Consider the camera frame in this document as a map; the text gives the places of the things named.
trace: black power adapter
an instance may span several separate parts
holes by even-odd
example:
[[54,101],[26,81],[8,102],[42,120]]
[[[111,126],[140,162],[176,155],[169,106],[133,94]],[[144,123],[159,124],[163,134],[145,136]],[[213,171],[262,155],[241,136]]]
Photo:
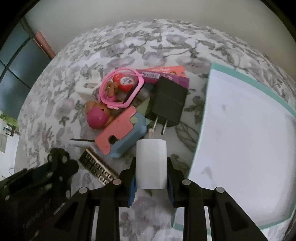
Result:
[[145,117],[163,125],[161,134],[166,127],[178,125],[187,96],[187,89],[183,86],[160,77],[151,91],[150,101]]

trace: green plant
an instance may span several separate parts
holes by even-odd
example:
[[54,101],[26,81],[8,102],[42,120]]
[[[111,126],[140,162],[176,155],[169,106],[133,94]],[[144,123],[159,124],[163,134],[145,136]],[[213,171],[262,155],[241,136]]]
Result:
[[1,114],[0,119],[8,124],[18,127],[17,120],[12,117],[9,117],[7,114]]

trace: purple package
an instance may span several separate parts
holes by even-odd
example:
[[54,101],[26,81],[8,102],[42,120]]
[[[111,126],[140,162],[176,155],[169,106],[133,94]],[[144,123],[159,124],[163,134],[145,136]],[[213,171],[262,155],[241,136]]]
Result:
[[137,69],[137,71],[143,75],[145,83],[155,84],[158,81],[159,77],[165,77],[183,86],[184,88],[189,89],[189,79],[186,77],[177,76],[173,74],[166,74],[162,72],[148,71],[145,69]]

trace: floral tablecloth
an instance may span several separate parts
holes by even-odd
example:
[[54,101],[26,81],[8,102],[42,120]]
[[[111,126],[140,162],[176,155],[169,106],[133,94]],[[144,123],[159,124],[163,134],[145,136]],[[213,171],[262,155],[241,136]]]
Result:
[[[211,63],[235,68],[266,85],[296,108],[295,82],[280,67],[246,42],[209,27],[175,20],[128,21],[95,28],[71,41],[49,63],[28,94],[19,114],[21,140],[30,167],[45,163],[53,147],[78,159],[83,150],[68,145],[71,138],[93,139],[97,131],[86,123],[85,101],[75,93],[80,78],[105,76],[118,67],[144,69],[182,65],[190,78],[179,125],[167,128],[168,156],[186,175],[197,144]],[[161,126],[156,127],[160,138]],[[120,159],[105,159],[117,172],[129,167],[135,149]],[[72,180],[80,187],[101,187],[82,167]],[[164,190],[138,190],[131,208],[120,209],[121,240],[181,240],[171,228],[174,210]],[[281,240],[290,220],[263,230],[269,240]]]

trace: green circle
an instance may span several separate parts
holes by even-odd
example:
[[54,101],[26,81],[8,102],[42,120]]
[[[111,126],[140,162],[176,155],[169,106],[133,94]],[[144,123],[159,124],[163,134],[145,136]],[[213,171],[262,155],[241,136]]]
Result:
[[138,121],[139,121],[139,118],[136,117],[136,116],[132,116],[132,117],[130,118],[130,122],[131,122],[132,124],[136,124]]

